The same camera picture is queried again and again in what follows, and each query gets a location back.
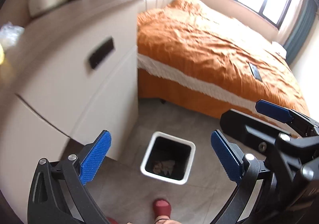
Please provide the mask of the clear plastic bag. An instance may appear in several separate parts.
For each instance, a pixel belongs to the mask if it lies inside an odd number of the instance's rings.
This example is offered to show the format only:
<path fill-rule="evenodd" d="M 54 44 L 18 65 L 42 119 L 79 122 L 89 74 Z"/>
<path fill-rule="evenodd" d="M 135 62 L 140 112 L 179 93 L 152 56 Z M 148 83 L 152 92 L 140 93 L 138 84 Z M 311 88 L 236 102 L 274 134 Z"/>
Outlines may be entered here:
<path fill-rule="evenodd" d="M 13 25 L 11 22 L 4 24 L 0 31 L 0 42 L 3 50 L 16 46 L 23 33 L 24 28 L 21 26 Z"/>

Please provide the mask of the red slipper left foot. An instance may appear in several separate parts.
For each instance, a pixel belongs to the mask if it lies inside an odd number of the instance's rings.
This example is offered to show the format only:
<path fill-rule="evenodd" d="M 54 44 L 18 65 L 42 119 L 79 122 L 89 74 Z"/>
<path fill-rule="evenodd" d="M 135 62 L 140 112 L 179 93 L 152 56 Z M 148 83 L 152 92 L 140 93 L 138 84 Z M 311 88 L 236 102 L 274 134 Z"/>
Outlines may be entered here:
<path fill-rule="evenodd" d="M 107 220 L 111 223 L 111 224 L 118 224 L 117 221 L 115 221 L 114 219 L 107 217 Z"/>

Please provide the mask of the white square trash bin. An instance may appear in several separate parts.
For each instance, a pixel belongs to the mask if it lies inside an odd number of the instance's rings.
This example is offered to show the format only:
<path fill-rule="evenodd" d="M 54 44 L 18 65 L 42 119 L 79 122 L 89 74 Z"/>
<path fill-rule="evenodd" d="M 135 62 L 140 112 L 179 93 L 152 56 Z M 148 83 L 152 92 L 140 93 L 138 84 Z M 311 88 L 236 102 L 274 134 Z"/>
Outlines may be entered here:
<path fill-rule="evenodd" d="M 186 184 L 194 161 L 196 146 L 193 142 L 172 136 L 164 132 L 154 132 L 140 165 L 140 171 L 147 177 L 170 182 Z M 172 175 L 153 173 L 156 161 L 174 160 Z"/>

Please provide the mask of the red slipper foot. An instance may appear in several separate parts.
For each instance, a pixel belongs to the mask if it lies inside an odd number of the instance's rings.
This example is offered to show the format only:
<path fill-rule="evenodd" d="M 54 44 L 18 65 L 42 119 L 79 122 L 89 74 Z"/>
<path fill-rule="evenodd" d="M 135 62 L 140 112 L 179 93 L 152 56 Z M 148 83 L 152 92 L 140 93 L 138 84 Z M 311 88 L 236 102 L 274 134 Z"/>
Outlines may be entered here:
<path fill-rule="evenodd" d="M 171 204 L 165 199 L 156 199 L 153 202 L 155 222 L 170 220 Z"/>
<path fill-rule="evenodd" d="M 117 221 L 115 221 L 114 219 L 107 217 L 107 220 L 111 223 L 111 224 L 118 224 Z"/>

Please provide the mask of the teal curtain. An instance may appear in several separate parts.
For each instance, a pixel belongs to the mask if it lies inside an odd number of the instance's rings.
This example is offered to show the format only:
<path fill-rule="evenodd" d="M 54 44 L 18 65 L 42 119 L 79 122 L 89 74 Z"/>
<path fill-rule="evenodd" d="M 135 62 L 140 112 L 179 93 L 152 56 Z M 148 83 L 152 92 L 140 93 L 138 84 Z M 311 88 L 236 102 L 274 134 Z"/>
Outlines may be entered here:
<path fill-rule="evenodd" d="M 318 6 L 315 0 L 304 0 L 297 22 L 284 44 L 286 63 L 292 64 L 305 43 L 316 18 Z"/>

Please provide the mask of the yellow snack wrapper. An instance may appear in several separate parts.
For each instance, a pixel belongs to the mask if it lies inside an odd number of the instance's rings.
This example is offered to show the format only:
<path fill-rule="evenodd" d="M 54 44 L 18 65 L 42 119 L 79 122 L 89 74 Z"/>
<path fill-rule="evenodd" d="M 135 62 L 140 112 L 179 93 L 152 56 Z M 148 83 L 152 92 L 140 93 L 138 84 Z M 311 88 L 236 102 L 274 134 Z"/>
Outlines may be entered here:
<path fill-rule="evenodd" d="M 4 53 L 2 45 L 0 44 L 0 65 L 4 62 L 4 59 L 5 59 L 5 53 Z"/>

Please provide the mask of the red slipper right foot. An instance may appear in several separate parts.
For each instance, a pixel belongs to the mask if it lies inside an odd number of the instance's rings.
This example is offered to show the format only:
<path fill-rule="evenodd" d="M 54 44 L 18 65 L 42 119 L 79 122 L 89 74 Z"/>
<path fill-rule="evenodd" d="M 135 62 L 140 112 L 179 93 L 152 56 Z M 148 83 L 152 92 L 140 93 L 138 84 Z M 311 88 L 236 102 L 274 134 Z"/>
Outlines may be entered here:
<path fill-rule="evenodd" d="M 165 199 L 156 199 L 153 202 L 155 222 L 170 220 L 171 204 Z"/>

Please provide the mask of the crumpled paper in bin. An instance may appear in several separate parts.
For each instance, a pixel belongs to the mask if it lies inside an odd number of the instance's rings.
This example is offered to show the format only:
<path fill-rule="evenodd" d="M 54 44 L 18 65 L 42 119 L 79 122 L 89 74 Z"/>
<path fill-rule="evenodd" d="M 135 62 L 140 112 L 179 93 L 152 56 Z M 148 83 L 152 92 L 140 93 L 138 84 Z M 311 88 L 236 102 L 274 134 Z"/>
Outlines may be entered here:
<path fill-rule="evenodd" d="M 172 175 L 174 165 L 174 160 L 156 161 L 153 165 L 153 173 L 157 175 Z"/>

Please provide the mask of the bed with orange cover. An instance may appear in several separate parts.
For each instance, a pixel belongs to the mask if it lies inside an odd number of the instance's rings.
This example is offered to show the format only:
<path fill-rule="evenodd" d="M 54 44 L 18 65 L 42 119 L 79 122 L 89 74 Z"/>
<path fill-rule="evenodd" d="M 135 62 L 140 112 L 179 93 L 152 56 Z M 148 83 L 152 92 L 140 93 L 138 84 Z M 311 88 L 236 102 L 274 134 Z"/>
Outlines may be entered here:
<path fill-rule="evenodd" d="M 215 118 L 229 109 L 260 117 L 255 104 L 261 99 L 309 114 L 284 48 L 200 0 L 174 0 L 140 13 L 137 46 L 140 98 Z"/>

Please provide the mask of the white bedside cabinet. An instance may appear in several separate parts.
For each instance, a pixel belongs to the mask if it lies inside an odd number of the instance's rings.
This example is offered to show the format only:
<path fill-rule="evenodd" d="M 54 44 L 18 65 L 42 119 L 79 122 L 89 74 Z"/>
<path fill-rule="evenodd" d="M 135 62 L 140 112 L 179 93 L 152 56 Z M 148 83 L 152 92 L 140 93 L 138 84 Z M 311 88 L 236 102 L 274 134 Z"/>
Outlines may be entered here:
<path fill-rule="evenodd" d="M 117 160 L 138 114 L 142 0 L 77 0 L 29 24 L 1 65 L 1 192 L 22 222 L 38 161 L 108 130 Z"/>

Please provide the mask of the black phone on bed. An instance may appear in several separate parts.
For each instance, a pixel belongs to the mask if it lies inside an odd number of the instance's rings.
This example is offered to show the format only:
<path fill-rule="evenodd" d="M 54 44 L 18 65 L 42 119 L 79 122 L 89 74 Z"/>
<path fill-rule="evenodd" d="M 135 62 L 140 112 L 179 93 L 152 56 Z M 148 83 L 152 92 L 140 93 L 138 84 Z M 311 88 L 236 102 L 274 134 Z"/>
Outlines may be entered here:
<path fill-rule="evenodd" d="M 254 78 L 257 79 L 258 81 L 262 82 L 261 75 L 260 75 L 256 65 L 249 63 L 249 67 L 251 69 L 251 72 L 252 72 L 252 75 L 254 76 Z"/>

